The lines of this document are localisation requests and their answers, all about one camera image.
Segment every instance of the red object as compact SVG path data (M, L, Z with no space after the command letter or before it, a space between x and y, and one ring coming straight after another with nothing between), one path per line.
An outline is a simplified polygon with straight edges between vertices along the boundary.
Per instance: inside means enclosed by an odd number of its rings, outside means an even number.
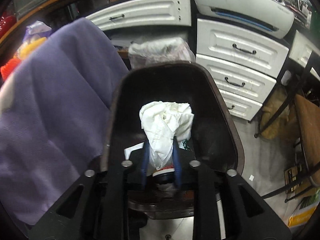
M17 22L15 16L8 16L6 12L4 12L0 18L0 39L2 36Z
M3 80L6 80L8 78L8 76L11 74L12 71L14 71L14 69L20 64L20 62L21 59L12 58L7 62L7 64L0 68Z

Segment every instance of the white cabinet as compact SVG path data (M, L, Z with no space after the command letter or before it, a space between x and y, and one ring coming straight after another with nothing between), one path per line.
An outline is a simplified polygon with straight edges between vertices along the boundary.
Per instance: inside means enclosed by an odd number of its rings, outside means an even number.
M238 26L198 19L197 53L241 64L276 78L289 49Z
M219 89L263 103L276 80L245 66L196 54L196 62L211 74Z
M262 107L261 103L219 89L230 114L251 120Z
M320 56L320 50L304 35L296 31L291 50L289 52L289 58L299 63L301 66L306 67L312 51ZM320 81L319 75L313 68L310 73Z
M130 0L86 17L101 30L144 25L191 26L190 0Z

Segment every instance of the white floor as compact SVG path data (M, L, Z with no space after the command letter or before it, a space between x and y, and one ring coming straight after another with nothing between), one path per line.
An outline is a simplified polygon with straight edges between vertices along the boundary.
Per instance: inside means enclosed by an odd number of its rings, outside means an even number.
M242 177L260 194L264 195L284 186L284 170L294 163L292 145L279 139L265 140L254 138L257 122L233 117L244 147L244 171ZM297 200L284 203L286 194L282 193L266 202L287 224L287 221L298 205ZM193 217L174 220L148 220L147 225L140 229L141 240L165 240L165 235L171 235L171 240L192 240Z

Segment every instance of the wooden table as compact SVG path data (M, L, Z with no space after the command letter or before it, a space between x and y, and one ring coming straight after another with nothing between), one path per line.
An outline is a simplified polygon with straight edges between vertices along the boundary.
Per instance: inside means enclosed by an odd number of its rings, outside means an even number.
M0 65L4 65L21 45L26 27L39 16L47 15L77 0L48 0L23 16L0 39Z

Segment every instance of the white printer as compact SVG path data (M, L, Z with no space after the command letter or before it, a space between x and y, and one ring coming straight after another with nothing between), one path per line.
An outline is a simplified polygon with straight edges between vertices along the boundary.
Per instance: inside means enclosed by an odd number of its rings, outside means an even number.
M275 0L195 0L203 15L246 24L282 39L290 30L294 14Z

